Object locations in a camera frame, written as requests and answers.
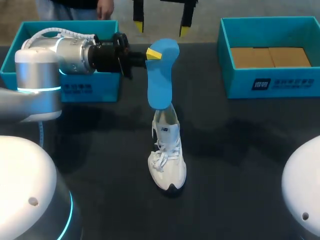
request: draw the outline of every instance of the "teal box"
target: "teal box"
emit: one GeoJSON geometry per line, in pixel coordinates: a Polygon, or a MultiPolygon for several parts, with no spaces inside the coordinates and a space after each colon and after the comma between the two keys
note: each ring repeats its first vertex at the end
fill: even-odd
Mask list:
{"type": "Polygon", "coordinates": [[[315,17],[222,18],[218,58],[229,99],[320,96],[315,17]],[[236,68],[230,48],[303,48],[312,67],[236,68]]]}
{"type": "MultiPolygon", "coordinates": [[[[46,28],[62,28],[80,34],[96,34],[99,39],[111,39],[119,31],[118,22],[108,21],[30,21],[23,22],[13,40],[0,70],[6,87],[17,90],[15,53],[21,49],[25,40],[46,28]]],[[[56,36],[49,33],[46,37],[56,36]]],[[[94,72],[92,75],[60,74],[62,101],[78,102],[116,102],[118,99],[121,75],[119,73],[94,72]]]]}

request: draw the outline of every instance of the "white sneaker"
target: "white sneaker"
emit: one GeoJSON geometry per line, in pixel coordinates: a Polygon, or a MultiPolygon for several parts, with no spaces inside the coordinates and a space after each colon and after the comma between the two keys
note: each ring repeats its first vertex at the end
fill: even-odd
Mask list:
{"type": "Polygon", "coordinates": [[[180,189],[187,176],[187,167],[182,154],[180,124],[173,105],[157,110],[152,121],[152,137],[156,132],[157,151],[148,158],[151,176],[157,186],[168,192],[180,189]]]}

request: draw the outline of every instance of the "yellow tab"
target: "yellow tab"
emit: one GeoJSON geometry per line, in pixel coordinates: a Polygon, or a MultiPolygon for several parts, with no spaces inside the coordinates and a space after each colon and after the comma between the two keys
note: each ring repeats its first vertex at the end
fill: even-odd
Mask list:
{"type": "Polygon", "coordinates": [[[181,26],[180,37],[183,38],[184,36],[186,36],[189,29],[190,29],[190,27],[188,27],[188,26],[181,26]]]}
{"type": "Polygon", "coordinates": [[[144,32],[144,23],[142,21],[134,21],[140,33],[144,32]]]}
{"type": "Polygon", "coordinates": [[[146,51],[147,60],[161,60],[161,58],[162,58],[162,54],[160,52],[157,52],[150,48],[148,48],[148,50],[146,51]]]}

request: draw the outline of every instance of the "person's hand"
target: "person's hand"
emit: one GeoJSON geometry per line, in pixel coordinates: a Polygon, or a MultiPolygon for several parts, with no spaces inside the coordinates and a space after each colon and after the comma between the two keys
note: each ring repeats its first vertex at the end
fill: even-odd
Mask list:
{"type": "Polygon", "coordinates": [[[98,0],[97,14],[98,20],[108,20],[111,14],[114,12],[115,4],[114,0],[98,0]]]}

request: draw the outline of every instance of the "white cable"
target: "white cable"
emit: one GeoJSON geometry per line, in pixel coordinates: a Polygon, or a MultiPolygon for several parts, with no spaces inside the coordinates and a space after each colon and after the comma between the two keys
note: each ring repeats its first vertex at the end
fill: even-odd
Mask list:
{"type": "Polygon", "coordinates": [[[41,148],[44,148],[44,137],[45,137],[44,125],[43,125],[42,121],[39,121],[38,125],[39,125],[39,136],[40,136],[39,146],[41,148]]]}
{"type": "Polygon", "coordinates": [[[28,49],[37,38],[41,37],[43,34],[50,33],[50,32],[58,32],[58,33],[62,33],[62,34],[68,35],[70,37],[78,38],[78,39],[93,40],[95,37],[95,34],[81,34],[81,33],[69,31],[67,29],[63,29],[63,28],[59,28],[59,27],[49,27],[49,28],[45,28],[41,31],[38,31],[35,35],[33,35],[27,41],[27,43],[23,45],[22,49],[28,49]]]}

